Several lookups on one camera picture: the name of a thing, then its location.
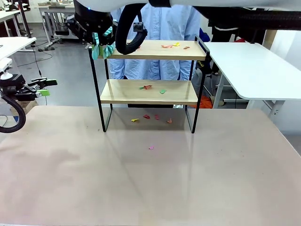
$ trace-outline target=red paper scrap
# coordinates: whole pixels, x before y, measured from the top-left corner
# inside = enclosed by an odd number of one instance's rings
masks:
[[[163,48],[172,48],[173,45],[169,45],[169,46],[165,46],[165,45],[161,45]]]
[[[151,85],[144,86],[145,89],[152,87]]]

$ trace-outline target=black metal frame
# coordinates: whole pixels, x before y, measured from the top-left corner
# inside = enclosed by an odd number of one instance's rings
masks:
[[[205,61],[210,61],[211,60],[210,50],[208,49],[208,47],[204,44],[204,42],[198,36],[195,37],[194,41],[198,41],[198,44],[206,52]],[[193,70],[194,70],[194,60],[191,62],[189,81],[191,81],[191,79],[192,79]],[[202,98],[202,93],[203,93],[203,89],[204,89],[205,78],[206,78],[206,75],[202,74],[201,85],[200,85],[199,92],[198,92],[197,108],[196,108],[196,113],[194,116],[193,124],[190,119],[187,105],[185,105],[185,112],[186,112],[186,116],[187,116],[187,120],[188,120],[188,124],[189,124],[190,130],[191,130],[191,133],[195,133],[195,131],[196,131],[196,126],[197,126],[197,121],[198,121],[198,111],[199,111],[199,106],[201,104],[201,98]]]
[[[205,61],[210,61],[211,60],[210,51],[207,48],[207,46],[203,43],[203,41],[198,36],[195,37],[195,41],[198,41],[198,44],[206,52]],[[109,122],[110,122],[110,118],[111,118],[111,114],[112,114],[112,110],[113,110],[113,105],[110,104],[111,110],[110,110],[109,115],[106,119],[106,122],[104,122],[102,102],[100,100],[100,93],[99,93],[99,88],[98,88],[95,64],[94,64],[94,60],[92,58],[92,47],[89,47],[89,56],[90,56],[90,63],[91,63],[91,67],[92,67],[92,74],[93,74],[93,79],[94,79],[96,98],[97,98],[97,102],[98,102],[98,109],[99,109],[100,118],[101,118],[101,121],[102,121],[102,127],[103,127],[103,131],[106,132],[107,129],[108,129]],[[107,77],[107,79],[109,79],[109,69],[108,69],[107,59],[104,60],[104,66],[105,66],[106,77]],[[191,79],[192,79],[193,70],[194,70],[194,60],[192,60],[192,62],[191,62],[189,81],[191,81]],[[196,130],[196,125],[197,125],[197,120],[198,120],[198,111],[199,111],[199,106],[200,106],[200,103],[201,103],[201,98],[202,98],[202,93],[203,93],[203,88],[204,88],[204,83],[205,83],[205,77],[206,77],[206,75],[203,74],[200,89],[199,89],[199,93],[198,93],[198,102],[197,102],[197,108],[196,108],[196,113],[195,113],[195,116],[194,116],[193,124],[191,122],[191,119],[190,119],[190,116],[189,116],[189,113],[188,113],[187,105],[185,105],[185,112],[186,112],[186,116],[187,116],[187,119],[188,119],[190,130],[191,130],[192,133],[194,133],[195,130]]]
[[[97,98],[97,103],[98,103],[98,109],[100,113],[100,119],[102,121],[102,126],[103,126],[103,131],[106,132],[109,126],[110,118],[112,115],[112,110],[113,110],[113,105],[110,104],[111,110],[109,112],[109,115],[107,117],[106,122],[104,122],[104,117],[103,117],[103,108],[102,108],[102,102],[100,100],[100,95],[99,95],[99,88],[98,88],[98,82],[97,82],[97,75],[96,75],[96,70],[95,70],[95,64],[94,60],[92,58],[92,47],[89,47],[89,56],[90,56],[90,62],[91,62],[91,67],[92,67],[92,74],[93,74],[93,80],[94,80],[94,85],[95,85],[95,91],[96,91],[96,98]],[[105,59],[104,60],[104,65],[105,65],[105,72],[107,75],[107,79],[109,79],[109,70],[108,70],[108,62]]]

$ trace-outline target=shelf board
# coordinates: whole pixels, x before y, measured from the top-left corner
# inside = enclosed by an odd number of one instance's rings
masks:
[[[152,87],[139,89],[147,85]],[[191,81],[109,79],[101,101],[103,104],[195,105],[198,98]]]
[[[180,43],[180,46],[173,46],[172,48],[161,46],[168,46],[177,42]],[[109,59],[204,60],[205,57],[206,53],[196,41],[144,40],[141,47],[134,53],[123,55],[115,50]]]

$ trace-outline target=black hose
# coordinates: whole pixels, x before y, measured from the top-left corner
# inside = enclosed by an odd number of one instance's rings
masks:
[[[147,36],[146,30],[144,32],[138,32],[135,38],[127,44],[128,32],[143,6],[145,6],[145,4],[142,3],[127,5],[121,13],[116,31],[116,49],[123,55],[135,52]]]
[[[16,109],[16,111],[19,114],[19,122],[18,122],[18,124],[16,124],[13,127],[10,127],[10,128],[5,128],[5,127],[0,126],[0,133],[13,133],[13,132],[16,132],[24,126],[24,124],[26,122],[26,114],[25,114],[23,108],[16,101],[14,101],[13,99],[10,99],[7,96],[2,96],[2,99],[5,100],[6,103],[8,103],[9,105],[11,105],[13,108]]]

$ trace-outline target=light blue lab coat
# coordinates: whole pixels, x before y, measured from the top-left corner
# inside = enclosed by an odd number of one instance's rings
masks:
[[[119,9],[111,13],[117,21],[121,11]],[[201,16],[191,6],[155,8],[147,4],[141,14],[148,40],[194,40],[199,32]],[[128,39],[133,39],[135,35],[131,29]],[[183,60],[109,60],[111,77],[114,79],[123,79],[125,75],[128,79],[188,80],[190,66],[191,61]]]

